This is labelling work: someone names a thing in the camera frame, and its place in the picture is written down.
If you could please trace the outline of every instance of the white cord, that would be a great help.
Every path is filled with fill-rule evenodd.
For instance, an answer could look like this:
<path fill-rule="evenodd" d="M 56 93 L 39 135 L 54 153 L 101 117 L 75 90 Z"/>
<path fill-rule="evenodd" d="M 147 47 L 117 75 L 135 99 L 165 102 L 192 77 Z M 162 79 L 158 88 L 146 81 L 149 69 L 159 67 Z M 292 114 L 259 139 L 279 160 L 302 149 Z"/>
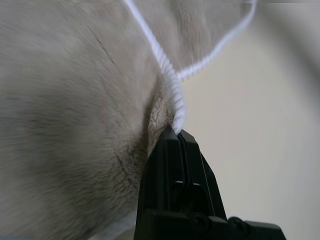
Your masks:
<path fill-rule="evenodd" d="M 157 41 L 144 17 L 139 12 L 133 0 L 125 0 L 125 3 L 129 7 L 135 20 L 141 26 L 146 38 L 149 40 L 155 59 L 160 65 L 165 84 L 168 87 L 169 93 L 171 93 L 170 100 L 174 110 L 173 123 L 171 127 L 174 130 L 175 134 L 179 134 L 184 126 L 187 112 L 181 81 L 177 77 L 176 71 L 174 70 L 169 58 L 165 54 L 165 51 L 160 46 L 159 42 Z"/>
<path fill-rule="evenodd" d="M 202 61 L 197 62 L 196 64 L 189 66 L 177 73 L 177 77 L 180 81 L 183 81 L 193 76 L 194 74 L 202 70 L 204 67 L 206 67 L 217 55 L 220 54 L 220 52 L 231 39 L 236 37 L 241 31 L 243 31 L 249 25 L 256 11 L 257 0 L 251 0 L 248 2 L 248 4 L 249 3 L 252 4 L 252 7 L 248 15 L 220 40 L 220 42 L 215 46 L 213 51 L 208 56 L 203 58 Z"/>

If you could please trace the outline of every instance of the white string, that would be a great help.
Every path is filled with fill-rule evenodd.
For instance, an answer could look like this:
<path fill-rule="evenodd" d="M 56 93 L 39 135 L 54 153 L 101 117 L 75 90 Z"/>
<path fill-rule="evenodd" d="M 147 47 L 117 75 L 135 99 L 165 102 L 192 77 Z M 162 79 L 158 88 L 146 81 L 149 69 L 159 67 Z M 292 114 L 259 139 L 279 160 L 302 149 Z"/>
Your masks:
<path fill-rule="evenodd" d="M 223 48 L 231 39 L 236 37 L 241 31 L 243 31 L 249 25 L 256 11 L 257 0 L 251 0 L 248 3 L 252 4 L 252 7 L 248 15 L 220 40 L 220 42 L 215 46 L 213 51 L 208 56 L 202 59 L 202 61 L 197 62 L 196 64 L 191 65 L 177 72 L 177 77 L 180 81 L 183 81 L 195 75 L 204 67 L 206 67 L 217 55 L 220 54 L 220 52 L 223 50 Z"/>
<path fill-rule="evenodd" d="M 139 23 L 146 38 L 150 42 L 151 49 L 155 56 L 155 59 L 160 65 L 161 73 L 164 77 L 165 84 L 168 87 L 169 93 L 171 93 L 170 100 L 174 110 L 173 123 L 171 127 L 174 130 L 175 134 L 179 134 L 186 120 L 186 104 L 181 86 L 181 81 L 177 77 L 176 71 L 174 70 L 169 58 L 165 54 L 165 51 L 160 46 L 159 42 L 157 41 L 156 37 L 154 36 L 144 17 L 139 12 L 133 0 L 125 0 L 125 3 L 129 7 L 135 20 Z"/>

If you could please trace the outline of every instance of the black plastic device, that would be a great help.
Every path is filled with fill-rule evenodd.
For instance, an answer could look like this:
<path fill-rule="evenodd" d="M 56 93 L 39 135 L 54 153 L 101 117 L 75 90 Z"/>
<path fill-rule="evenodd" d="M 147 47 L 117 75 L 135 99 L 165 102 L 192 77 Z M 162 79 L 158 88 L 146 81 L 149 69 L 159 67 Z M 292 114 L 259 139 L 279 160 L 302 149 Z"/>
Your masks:
<path fill-rule="evenodd" d="M 286 240 L 274 224 L 227 219 L 217 181 L 194 137 L 168 127 L 140 183 L 134 240 Z"/>

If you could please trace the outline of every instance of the black plastic part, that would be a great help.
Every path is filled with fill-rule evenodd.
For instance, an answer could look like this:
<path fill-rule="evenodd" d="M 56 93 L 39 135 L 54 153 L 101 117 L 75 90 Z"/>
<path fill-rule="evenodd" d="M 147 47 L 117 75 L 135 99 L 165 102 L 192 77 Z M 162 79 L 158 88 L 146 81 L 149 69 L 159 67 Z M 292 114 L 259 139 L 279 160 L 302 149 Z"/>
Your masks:
<path fill-rule="evenodd" d="M 217 181 L 194 137 L 168 127 L 147 162 L 134 240 L 286 240 L 268 223 L 227 220 Z"/>
<path fill-rule="evenodd" d="M 187 132 L 160 135 L 140 183 L 137 224 L 147 209 L 227 219 L 215 175 Z"/>

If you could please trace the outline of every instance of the background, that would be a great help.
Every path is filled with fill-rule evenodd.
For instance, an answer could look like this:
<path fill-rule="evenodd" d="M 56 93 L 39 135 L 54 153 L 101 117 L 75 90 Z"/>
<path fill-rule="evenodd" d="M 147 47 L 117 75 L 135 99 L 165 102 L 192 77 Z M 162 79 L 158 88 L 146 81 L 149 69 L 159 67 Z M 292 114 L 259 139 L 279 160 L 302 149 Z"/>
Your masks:
<path fill-rule="evenodd" d="M 228 217 L 311 240 L 320 216 L 320 5 L 290 2 L 261 2 L 251 26 L 183 83 L 184 129 Z"/>

